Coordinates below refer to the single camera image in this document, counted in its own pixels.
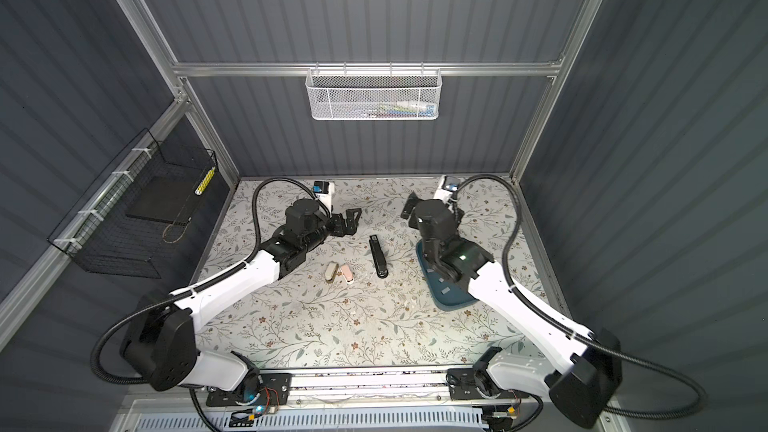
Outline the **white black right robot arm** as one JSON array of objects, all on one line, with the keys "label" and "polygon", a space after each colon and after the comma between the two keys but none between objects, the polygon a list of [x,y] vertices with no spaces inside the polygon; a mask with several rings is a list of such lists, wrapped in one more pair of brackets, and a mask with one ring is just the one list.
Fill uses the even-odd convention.
[{"label": "white black right robot arm", "polygon": [[522,359],[489,348],[472,367],[477,392],[484,398],[515,391],[548,399],[572,423],[594,426],[622,382],[620,362],[577,341],[588,328],[508,281],[499,260],[460,236],[459,221],[445,201],[410,194],[401,216],[420,233],[419,258],[428,270],[495,310],[543,355]]}]

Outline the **yellow marker pen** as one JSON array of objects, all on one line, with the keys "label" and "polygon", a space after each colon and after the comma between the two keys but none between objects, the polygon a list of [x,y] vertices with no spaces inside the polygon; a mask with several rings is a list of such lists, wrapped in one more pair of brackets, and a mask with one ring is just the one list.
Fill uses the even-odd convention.
[{"label": "yellow marker pen", "polygon": [[200,182],[196,186],[194,190],[194,193],[196,196],[201,196],[205,192],[205,190],[207,189],[208,185],[212,181],[215,174],[216,174],[216,167],[213,166],[205,173],[205,175],[201,178]]}]

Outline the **black long stapler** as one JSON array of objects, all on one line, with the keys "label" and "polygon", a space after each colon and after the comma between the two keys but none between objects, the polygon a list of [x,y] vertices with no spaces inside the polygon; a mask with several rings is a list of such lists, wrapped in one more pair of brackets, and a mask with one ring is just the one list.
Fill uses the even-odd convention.
[{"label": "black long stapler", "polygon": [[386,258],[377,235],[369,237],[369,247],[374,261],[376,275],[380,279],[385,279],[389,275]]}]

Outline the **black foam pad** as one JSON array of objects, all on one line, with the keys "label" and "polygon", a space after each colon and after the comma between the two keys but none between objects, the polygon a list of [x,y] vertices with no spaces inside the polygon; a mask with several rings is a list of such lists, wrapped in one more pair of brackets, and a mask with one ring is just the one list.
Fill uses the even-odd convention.
[{"label": "black foam pad", "polygon": [[186,180],[154,177],[129,205],[126,216],[171,225],[187,225],[202,196],[196,185]]}]

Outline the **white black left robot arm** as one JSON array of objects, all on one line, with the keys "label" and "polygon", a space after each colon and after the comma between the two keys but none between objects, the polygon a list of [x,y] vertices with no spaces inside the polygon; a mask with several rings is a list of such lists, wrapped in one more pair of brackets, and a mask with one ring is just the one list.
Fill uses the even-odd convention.
[{"label": "white black left robot arm", "polygon": [[177,290],[169,304],[131,319],[121,357],[156,391],[244,387],[258,375],[257,367],[234,353],[200,349],[196,335],[234,303],[293,272],[328,237],[355,234],[361,215],[360,208],[352,208],[326,216],[317,200],[295,201],[285,211],[285,224],[254,256]]}]

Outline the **teal plastic tray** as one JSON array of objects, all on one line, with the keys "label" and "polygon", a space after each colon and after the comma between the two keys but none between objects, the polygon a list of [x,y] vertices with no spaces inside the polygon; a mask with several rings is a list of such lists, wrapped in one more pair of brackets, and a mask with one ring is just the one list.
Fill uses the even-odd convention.
[{"label": "teal plastic tray", "polygon": [[473,296],[460,289],[456,284],[445,281],[439,273],[427,264],[423,257],[423,243],[421,240],[416,244],[416,255],[433,302],[438,309],[442,311],[456,311],[477,302]]}]

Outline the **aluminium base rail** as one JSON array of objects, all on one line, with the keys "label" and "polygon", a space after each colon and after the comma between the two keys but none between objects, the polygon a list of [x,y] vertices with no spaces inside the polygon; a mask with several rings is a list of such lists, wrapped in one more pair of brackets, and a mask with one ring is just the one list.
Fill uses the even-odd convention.
[{"label": "aluminium base rail", "polygon": [[[446,375],[458,365],[407,365],[341,368],[263,369],[262,375],[291,375],[287,403],[280,409],[325,407],[388,407],[409,405],[509,405],[517,396],[453,400]],[[186,389],[155,392],[149,386],[130,386],[118,413],[132,411],[191,412]]]}]

